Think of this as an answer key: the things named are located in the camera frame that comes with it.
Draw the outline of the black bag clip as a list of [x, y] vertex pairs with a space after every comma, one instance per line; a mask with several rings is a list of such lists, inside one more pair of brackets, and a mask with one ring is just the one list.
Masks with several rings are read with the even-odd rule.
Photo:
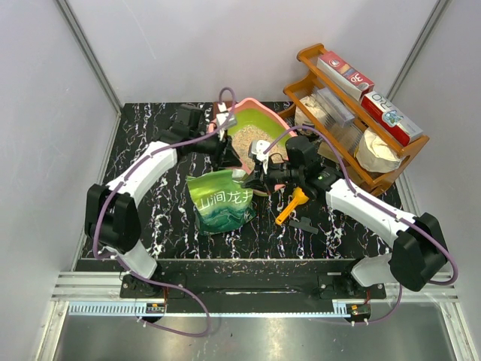
[[308, 232], [314, 235], [319, 233], [319, 230], [311, 225], [311, 219], [307, 217], [302, 217], [300, 220], [290, 220], [289, 225], [296, 229], [300, 229], [304, 232]]

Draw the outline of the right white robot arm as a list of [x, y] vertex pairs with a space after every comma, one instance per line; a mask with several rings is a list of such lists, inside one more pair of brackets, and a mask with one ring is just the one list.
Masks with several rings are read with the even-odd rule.
[[325, 167], [304, 136], [286, 141], [288, 159], [275, 163], [270, 143], [253, 141], [249, 157], [255, 166], [244, 187], [272, 193], [276, 186], [294, 186], [309, 200], [324, 201], [369, 228], [390, 247], [388, 254], [353, 261], [334, 288], [358, 298], [375, 284], [397, 282], [418, 292], [448, 263], [446, 242], [438, 220], [429, 213], [417, 217], [387, 205], [357, 187], [334, 168]]

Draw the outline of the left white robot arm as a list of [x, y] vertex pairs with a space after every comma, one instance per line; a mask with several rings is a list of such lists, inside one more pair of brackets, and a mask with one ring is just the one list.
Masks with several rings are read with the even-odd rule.
[[159, 138], [116, 179], [93, 184], [86, 194], [84, 232], [93, 241], [96, 259], [115, 257], [138, 276], [136, 287], [146, 297], [162, 291], [157, 261], [142, 244], [138, 206], [147, 191], [168, 170], [191, 153], [208, 155], [214, 168], [240, 165], [228, 128], [236, 125], [233, 110], [218, 104], [215, 129], [201, 129], [202, 109], [181, 105], [177, 116], [161, 129]]

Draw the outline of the green cat litter bag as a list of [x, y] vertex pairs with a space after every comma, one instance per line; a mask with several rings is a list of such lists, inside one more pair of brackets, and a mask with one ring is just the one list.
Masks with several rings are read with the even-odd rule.
[[253, 191], [242, 187], [246, 176], [247, 173], [239, 168], [188, 176], [186, 184], [195, 206], [195, 226], [200, 234], [232, 232], [255, 217]]

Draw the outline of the yellow plastic litter scoop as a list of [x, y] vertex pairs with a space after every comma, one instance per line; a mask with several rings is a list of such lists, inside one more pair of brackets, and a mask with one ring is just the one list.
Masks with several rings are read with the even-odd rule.
[[308, 201], [309, 198], [304, 194], [304, 191], [300, 187], [296, 187], [292, 194], [291, 202], [277, 216], [275, 223], [279, 226], [282, 225], [297, 206], [303, 205]]

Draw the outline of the pink green litter box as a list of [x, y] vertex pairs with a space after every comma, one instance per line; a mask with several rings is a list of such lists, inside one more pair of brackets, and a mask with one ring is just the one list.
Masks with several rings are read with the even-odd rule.
[[246, 174], [255, 168], [256, 158], [249, 155], [251, 150], [260, 154], [263, 165], [269, 159], [280, 162], [287, 158], [286, 141], [297, 134], [285, 133], [290, 125], [277, 113], [254, 98], [245, 98], [235, 105], [234, 118], [237, 123], [228, 129], [228, 134]]

